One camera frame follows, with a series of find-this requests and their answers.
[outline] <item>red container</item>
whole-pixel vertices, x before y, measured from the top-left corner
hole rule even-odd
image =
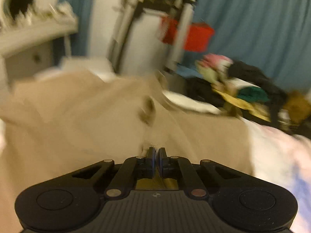
[[[162,18],[162,26],[167,18]],[[178,21],[171,19],[168,29],[162,42],[172,45],[177,33]],[[187,51],[204,52],[207,49],[210,38],[215,34],[215,30],[206,23],[193,23],[184,46]]]

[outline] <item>white shelf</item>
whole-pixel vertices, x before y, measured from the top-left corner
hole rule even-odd
[[[0,33],[0,55],[9,58],[30,47],[78,32],[78,20],[59,23],[54,18]]]

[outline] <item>blue cloth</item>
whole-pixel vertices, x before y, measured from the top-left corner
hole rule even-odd
[[[199,0],[194,21],[216,31],[205,53],[260,68],[285,90],[311,87],[311,0]],[[202,54],[186,52],[192,67]]]
[[[71,35],[71,48],[73,56],[86,56],[90,17],[93,7],[93,0],[59,0],[67,1],[73,7],[73,12],[79,18],[79,32]],[[65,55],[63,39],[56,39],[53,43],[54,64],[58,65],[62,56]]]
[[[197,68],[195,67],[195,65],[190,66],[190,67],[178,65],[177,66],[177,73],[186,79],[187,78],[193,78],[193,77],[198,77],[198,78],[203,79],[203,75],[197,71]]]
[[[293,170],[293,184],[288,190],[295,196],[298,202],[298,213],[308,223],[308,230],[311,231],[311,184],[304,180],[297,166]]]

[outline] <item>green cloth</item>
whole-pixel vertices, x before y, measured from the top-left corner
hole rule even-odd
[[[238,91],[237,98],[242,99],[248,103],[265,103],[269,101],[267,93],[263,89],[257,87],[247,87],[240,89]]]

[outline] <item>beige blanket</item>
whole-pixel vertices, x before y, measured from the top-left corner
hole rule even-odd
[[[87,71],[18,84],[0,111],[7,124],[0,232],[21,230],[14,201],[27,187],[104,159],[122,163],[149,146],[251,174],[245,124],[183,110],[162,94],[163,84],[160,75],[104,83]]]

